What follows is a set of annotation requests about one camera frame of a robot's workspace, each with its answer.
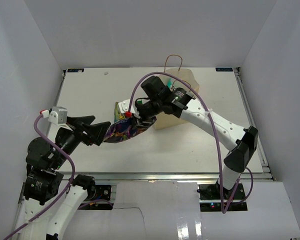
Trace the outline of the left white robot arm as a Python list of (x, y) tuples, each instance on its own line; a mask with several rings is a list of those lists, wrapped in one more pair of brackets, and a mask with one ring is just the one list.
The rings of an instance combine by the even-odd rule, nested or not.
[(27, 178), (25, 198), (25, 227), (22, 240), (60, 240), (84, 199), (95, 196), (93, 177), (75, 174), (75, 164), (70, 155), (80, 145), (99, 146), (111, 123), (94, 124), (95, 117), (68, 117), (66, 128), (59, 128), (55, 141), (51, 141), (38, 129), (39, 135), (27, 148)]

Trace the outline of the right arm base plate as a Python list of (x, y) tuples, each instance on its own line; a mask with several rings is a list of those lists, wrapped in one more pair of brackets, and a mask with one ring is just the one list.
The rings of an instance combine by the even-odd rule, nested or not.
[[(199, 206), (202, 213), (221, 212), (220, 191), (216, 184), (199, 184), (197, 189), (199, 195)], [(246, 212), (247, 203), (243, 201), (246, 197), (243, 185), (240, 183), (234, 194), (228, 212)]]

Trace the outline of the dark blue candy bag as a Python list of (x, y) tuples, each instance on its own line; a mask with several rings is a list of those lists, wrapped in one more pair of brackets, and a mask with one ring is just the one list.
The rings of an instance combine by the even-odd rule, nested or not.
[(116, 144), (127, 141), (147, 131), (149, 128), (136, 128), (136, 118), (132, 116), (113, 123), (104, 136), (103, 142)]

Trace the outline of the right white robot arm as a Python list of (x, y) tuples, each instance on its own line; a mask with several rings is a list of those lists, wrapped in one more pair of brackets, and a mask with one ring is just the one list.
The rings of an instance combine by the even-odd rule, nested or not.
[(189, 87), (186, 84), (171, 90), (158, 76), (150, 76), (141, 83), (147, 101), (135, 103), (135, 108), (142, 120), (164, 113), (189, 122), (213, 136), (218, 146), (223, 145), (228, 150), (215, 187), (216, 195), (226, 200), (233, 195), (237, 180), (257, 149), (258, 130), (254, 126), (236, 125), (208, 109), (197, 93), (189, 91)]

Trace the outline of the teal Fox's candy bag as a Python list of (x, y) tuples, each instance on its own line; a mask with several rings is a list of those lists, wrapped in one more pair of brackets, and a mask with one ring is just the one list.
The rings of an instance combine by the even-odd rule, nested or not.
[(169, 78), (166, 85), (170, 88), (172, 86), (172, 84), (173, 84), (173, 81), (171, 78)]

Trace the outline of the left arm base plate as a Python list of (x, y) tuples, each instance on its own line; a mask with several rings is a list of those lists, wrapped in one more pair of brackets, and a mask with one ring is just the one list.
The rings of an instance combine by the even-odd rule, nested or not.
[(112, 210), (113, 203), (111, 203), (111, 185), (97, 185), (92, 188), (88, 197), (80, 205), (79, 210)]

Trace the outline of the green yellow Fox's candy bag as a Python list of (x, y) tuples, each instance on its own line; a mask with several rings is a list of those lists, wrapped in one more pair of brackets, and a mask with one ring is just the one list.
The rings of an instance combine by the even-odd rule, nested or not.
[(121, 121), (123, 119), (130, 118), (131, 116), (127, 114), (130, 101), (124, 100), (121, 102), (116, 102), (114, 107), (114, 122)]

